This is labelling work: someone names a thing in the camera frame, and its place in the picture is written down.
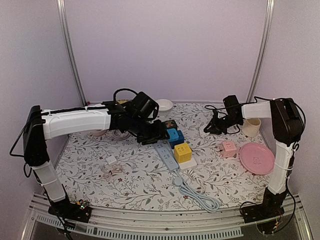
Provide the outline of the grey-blue power strip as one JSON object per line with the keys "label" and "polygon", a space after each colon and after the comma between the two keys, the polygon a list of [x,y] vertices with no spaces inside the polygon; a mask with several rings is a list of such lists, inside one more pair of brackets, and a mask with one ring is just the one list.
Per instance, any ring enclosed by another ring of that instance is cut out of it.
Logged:
{"label": "grey-blue power strip", "polygon": [[157,152],[164,165],[169,172],[174,172],[179,169],[179,165],[173,156],[173,152],[168,147],[166,142],[157,142],[153,144],[153,148]]}

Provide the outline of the pink cube socket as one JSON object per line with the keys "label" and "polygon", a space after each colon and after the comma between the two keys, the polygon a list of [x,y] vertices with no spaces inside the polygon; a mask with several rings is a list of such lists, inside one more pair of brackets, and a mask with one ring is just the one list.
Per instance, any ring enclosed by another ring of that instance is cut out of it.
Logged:
{"label": "pink cube socket", "polygon": [[224,159],[236,159],[238,148],[233,141],[223,141],[219,146],[221,157]]}

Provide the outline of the white power strip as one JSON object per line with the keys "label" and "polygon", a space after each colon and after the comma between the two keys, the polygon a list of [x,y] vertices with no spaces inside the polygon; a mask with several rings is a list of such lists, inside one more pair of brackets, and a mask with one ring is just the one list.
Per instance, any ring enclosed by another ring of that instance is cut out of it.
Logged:
{"label": "white power strip", "polygon": [[192,157],[189,161],[179,163],[179,169],[182,171],[187,171],[189,169],[195,168],[198,164],[196,160]]}

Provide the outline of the white charger plug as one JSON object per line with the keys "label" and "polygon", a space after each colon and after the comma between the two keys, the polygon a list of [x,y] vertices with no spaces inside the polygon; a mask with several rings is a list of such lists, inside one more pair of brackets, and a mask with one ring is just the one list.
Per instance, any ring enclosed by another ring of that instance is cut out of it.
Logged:
{"label": "white charger plug", "polygon": [[109,166],[113,166],[117,163],[117,159],[114,156],[108,156],[105,160]]}

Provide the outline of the light blue adapter plug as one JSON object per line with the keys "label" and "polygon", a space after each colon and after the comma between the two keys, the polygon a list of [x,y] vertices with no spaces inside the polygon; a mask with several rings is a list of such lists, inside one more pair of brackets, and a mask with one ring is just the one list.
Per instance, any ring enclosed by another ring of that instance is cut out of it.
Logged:
{"label": "light blue adapter plug", "polygon": [[168,142],[174,142],[179,139],[179,134],[176,129],[172,128],[172,129],[167,129],[166,131],[169,135]]}

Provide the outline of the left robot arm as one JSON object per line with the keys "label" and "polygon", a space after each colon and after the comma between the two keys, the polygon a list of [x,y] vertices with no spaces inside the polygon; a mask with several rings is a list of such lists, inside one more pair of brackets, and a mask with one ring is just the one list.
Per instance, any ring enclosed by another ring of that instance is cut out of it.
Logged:
{"label": "left robot arm", "polygon": [[62,218],[78,218],[90,215],[91,209],[71,203],[50,162],[46,141],[55,137],[87,131],[128,132],[141,145],[167,140],[166,124],[156,119],[159,105],[148,100],[141,105],[128,101],[105,101],[101,104],[60,110],[31,108],[27,122],[19,136],[23,138],[24,159],[33,171],[38,183],[44,188],[50,203],[50,213]]}

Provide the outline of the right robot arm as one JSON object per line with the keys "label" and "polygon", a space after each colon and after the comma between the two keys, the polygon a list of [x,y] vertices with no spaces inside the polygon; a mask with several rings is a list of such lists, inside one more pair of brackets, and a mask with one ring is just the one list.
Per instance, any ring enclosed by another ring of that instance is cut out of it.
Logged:
{"label": "right robot arm", "polygon": [[218,109],[212,108],[213,116],[204,128],[205,133],[226,134],[231,126],[244,120],[271,119],[272,133],[276,142],[275,166],[268,186],[264,190],[261,204],[240,207],[240,214],[247,222],[272,218],[284,213],[283,201],[290,194],[288,181],[293,170],[295,152],[305,130],[306,117],[292,98],[261,98],[260,102],[239,103],[235,95],[223,99],[227,114],[218,116]]}

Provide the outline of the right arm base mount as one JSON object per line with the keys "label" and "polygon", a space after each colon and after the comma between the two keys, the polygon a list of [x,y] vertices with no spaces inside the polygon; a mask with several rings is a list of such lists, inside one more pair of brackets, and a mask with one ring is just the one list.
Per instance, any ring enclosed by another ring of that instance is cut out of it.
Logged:
{"label": "right arm base mount", "polygon": [[285,211],[283,200],[266,200],[260,204],[245,201],[239,207],[239,213],[245,223],[263,221],[257,224],[258,231],[263,235],[272,235],[280,226]]}

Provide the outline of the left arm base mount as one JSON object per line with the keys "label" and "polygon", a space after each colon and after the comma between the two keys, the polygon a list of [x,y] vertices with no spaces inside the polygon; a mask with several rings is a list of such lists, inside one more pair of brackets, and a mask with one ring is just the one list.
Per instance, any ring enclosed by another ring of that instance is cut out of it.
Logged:
{"label": "left arm base mount", "polygon": [[82,223],[88,223],[92,208],[82,201],[79,203],[72,203],[68,198],[65,198],[58,202],[52,202],[49,200],[50,207],[48,213],[51,215],[56,215],[62,219],[73,220]]}

